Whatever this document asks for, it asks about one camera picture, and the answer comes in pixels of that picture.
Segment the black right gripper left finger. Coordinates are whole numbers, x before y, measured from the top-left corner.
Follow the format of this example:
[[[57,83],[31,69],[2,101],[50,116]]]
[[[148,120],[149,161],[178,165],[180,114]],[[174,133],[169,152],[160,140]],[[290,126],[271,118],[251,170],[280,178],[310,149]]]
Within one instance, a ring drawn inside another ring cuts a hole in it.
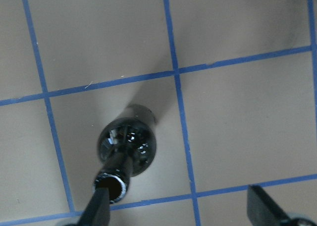
[[[77,226],[107,226],[110,221],[109,190],[98,188],[81,215]]]

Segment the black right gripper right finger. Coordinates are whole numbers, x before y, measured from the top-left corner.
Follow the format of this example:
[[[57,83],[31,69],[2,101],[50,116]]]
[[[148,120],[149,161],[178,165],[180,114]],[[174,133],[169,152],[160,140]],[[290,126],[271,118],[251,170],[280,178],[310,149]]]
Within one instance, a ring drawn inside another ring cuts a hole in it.
[[[253,226],[294,226],[293,220],[259,185],[247,190],[247,216]]]

